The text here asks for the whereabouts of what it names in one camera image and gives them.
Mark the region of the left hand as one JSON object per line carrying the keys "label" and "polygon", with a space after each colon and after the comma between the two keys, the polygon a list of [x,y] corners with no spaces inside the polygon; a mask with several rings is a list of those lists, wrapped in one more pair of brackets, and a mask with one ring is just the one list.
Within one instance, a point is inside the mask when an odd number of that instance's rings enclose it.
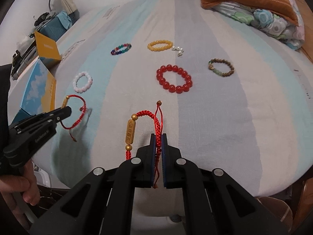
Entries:
{"label": "left hand", "polygon": [[23,200],[32,206],[35,206],[39,203],[40,192],[37,186],[37,179],[34,175],[34,169],[31,160],[25,164],[22,176],[1,176],[1,194],[3,199],[18,222],[25,229],[28,229],[29,224],[22,210],[17,206],[17,203],[13,197],[14,192],[22,193]]}

